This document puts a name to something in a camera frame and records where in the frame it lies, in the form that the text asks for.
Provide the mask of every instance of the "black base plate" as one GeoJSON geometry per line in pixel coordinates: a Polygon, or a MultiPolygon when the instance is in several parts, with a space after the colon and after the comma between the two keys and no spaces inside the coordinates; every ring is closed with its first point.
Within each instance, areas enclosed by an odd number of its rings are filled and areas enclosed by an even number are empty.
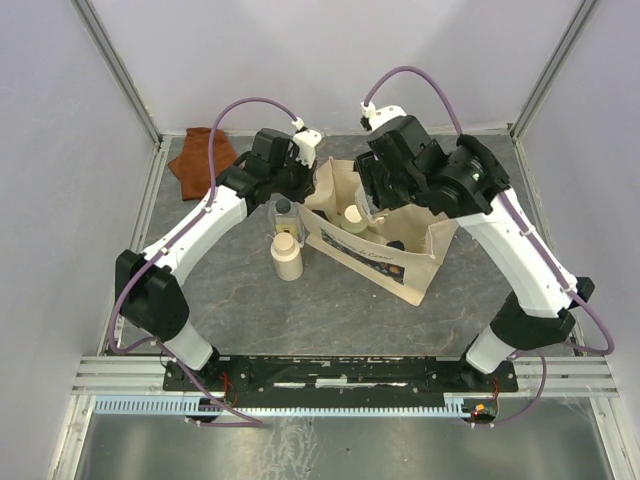
{"type": "MultiPolygon", "coordinates": [[[[354,408],[441,407],[444,393],[492,393],[494,379],[501,392],[517,392],[511,362],[491,375],[461,375],[459,360],[435,357],[221,357],[238,395],[237,407],[354,408]]],[[[211,391],[224,390],[222,380],[205,382],[211,391]]],[[[197,391],[175,363],[169,362],[163,389],[197,391]]]]}

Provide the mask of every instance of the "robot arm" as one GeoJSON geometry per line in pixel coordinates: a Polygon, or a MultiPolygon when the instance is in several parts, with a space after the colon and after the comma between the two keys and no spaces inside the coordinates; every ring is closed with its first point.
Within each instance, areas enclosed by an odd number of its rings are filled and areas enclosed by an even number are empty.
{"type": "Polygon", "coordinates": [[[251,151],[217,179],[215,200],[207,196],[166,236],[141,254],[125,250],[116,261],[116,294],[159,252],[163,255],[136,283],[120,313],[162,341],[175,356],[201,377],[217,378],[219,353],[189,321],[189,307],[181,286],[205,253],[233,226],[265,203],[274,193],[304,202],[314,192],[316,150],[322,135],[304,127],[290,137],[262,129],[251,151]],[[179,232],[190,228],[176,239],[179,232]]]}
{"type": "MultiPolygon", "coordinates": [[[[445,212],[486,250],[513,292],[491,324],[465,353],[466,363],[489,374],[515,350],[563,342],[575,324],[575,305],[554,272],[531,243],[540,240],[526,219],[509,177],[491,151],[476,138],[460,135],[457,149],[445,154],[418,120],[397,106],[362,106],[363,125],[372,130],[371,151],[356,159],[370,212],[412,203],[434,214],[445,212]],[[522,217],[523,231],[511,216],[522,217]]],[[[576,279],[559,267],[569,290],[587,300],[588,278],[576,279]]]]}

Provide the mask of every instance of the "white wall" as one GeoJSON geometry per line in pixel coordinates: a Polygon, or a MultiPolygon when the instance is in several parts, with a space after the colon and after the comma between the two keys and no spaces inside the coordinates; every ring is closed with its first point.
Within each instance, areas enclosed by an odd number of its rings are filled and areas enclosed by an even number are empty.
{"type": "Polygon", "coordinates": [[[45,476],[152,153],[68,0],[0,15],[0,476],[45,476]]]}
{"type": "MultiPolygon", "coordinates": [[[[579,0],[93,0],[158,128],[210,125],[231,101],[267,96],[332,132],[360,129],[359,102],[387,70],[428,70],[463,124],[515,120],[579,0]]],[[[449,125],[420,80],[376,97],[449,125]]],[[[223,127],[282,128],[270,107],[223,127]]]]}
{"type": "MultiPolygon", "coordinates": [[[[525,153],[560,259],[596,282],[617,341],[616,385],[640,438],[640,4],[600,2],[533,124],[525,153]]],[[[603,345],[581,318],[589,343],[603,345]]]]}

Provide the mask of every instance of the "small white container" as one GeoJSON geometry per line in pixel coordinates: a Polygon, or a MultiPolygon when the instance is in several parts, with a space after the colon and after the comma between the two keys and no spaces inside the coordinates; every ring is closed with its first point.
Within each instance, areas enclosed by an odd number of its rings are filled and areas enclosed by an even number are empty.
{"type": "Polygon", "coordinates": [[[365,230],[367,229],[367,222],[360,215],[358,207],[355,205],[349,205],[340,218],[340,226],[345,232],[349,232],[360,237],[364,235],[365,230]]]}
{"type": "Polygon", "coordinates": [[[302,275],[300,245],[289,233],[279,233],[271,244],[271,256],[278,276],[288,282],[302,275]]]}

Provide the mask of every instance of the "gray stone surface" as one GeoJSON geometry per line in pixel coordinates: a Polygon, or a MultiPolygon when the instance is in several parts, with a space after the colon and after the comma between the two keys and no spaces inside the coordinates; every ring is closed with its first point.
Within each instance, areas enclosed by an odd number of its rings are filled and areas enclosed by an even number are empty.
{"type": "MultiPolygon", "coordinates": [[[[453,136],[440,136],[445,150],[453,136]]],[[[502,162],[526,213],[531,206],[508,135],[482,141],[502,162]]],[[[235,137],[238,152],[251,138],[235,137]]],[[[170,158],[182,149],[174,139],[170,158]]],[[[366,149],[364,136],[333,136],[320,152],[353,158],[366,149]]],[[[152,243],[196,202],[182,202],[180,184],[166,169],[147,235],[152,243]]],[[[482,247],[458,229],[444,264],[419,307],[414,307],[349,268],[303,249],[305,271],[295,282],[275,272],[269,247],[267,209],[260,207],[209,251],[184,285],[191,321],[223,353],[326,355],[459,355],[493,318],[510,291],[482,247]]],[[[123,340],[141,332],[130,324],[123,340]]],[[[555,346],[550,355],[570,350],[555,346]]]]}

